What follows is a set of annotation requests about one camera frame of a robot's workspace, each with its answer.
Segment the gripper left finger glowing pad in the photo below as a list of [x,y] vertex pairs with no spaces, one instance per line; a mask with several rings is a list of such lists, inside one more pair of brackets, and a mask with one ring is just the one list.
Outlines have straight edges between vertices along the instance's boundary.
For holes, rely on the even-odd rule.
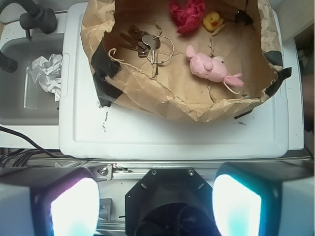
[[0,171],[2,236],[92,236],[99,208],[99,187],[87,168]]

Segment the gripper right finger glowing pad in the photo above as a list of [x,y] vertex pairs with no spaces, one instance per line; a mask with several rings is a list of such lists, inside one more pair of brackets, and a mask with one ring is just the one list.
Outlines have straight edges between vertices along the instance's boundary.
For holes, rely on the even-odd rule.
[[225,162],[213,183],[212,205],[223,236],[313,236],[314,166]]

